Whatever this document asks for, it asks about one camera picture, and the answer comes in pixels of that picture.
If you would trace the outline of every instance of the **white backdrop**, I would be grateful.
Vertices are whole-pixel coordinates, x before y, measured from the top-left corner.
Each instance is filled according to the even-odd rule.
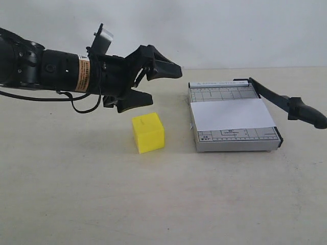
[[[327,65],[326,0],[1,0],[0,25],[84,54],[100,23],[108,54],[152,44],[184,68]]]

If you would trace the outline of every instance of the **foam cube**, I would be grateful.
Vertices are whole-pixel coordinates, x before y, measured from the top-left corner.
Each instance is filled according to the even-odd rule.
[[[140,154],[165,147],[165,129],[157,113],[134,117],[132,124]]]

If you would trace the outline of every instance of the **white table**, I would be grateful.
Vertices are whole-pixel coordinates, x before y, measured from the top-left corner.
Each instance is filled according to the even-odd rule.
[[[247,77],[327,114],[327,68],[184,71],[142,81],[154,105],[123,114],[0,97],[0,244],[327,244],[326,130],[265,101],[278,151],[196,153],[188,82]],[[140,155],[131,119],[150,112],[166,147]]]

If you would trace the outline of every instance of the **sheet of paper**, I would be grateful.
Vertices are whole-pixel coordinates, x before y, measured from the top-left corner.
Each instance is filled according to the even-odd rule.
[[[275,127],[262,99],[192,102],[198,131]]]

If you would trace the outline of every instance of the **orange label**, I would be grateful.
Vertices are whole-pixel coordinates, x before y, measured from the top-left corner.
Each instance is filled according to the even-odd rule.
[[[79,75],[75,91],[86,92],[90,83],[90,60],[79,55]]]

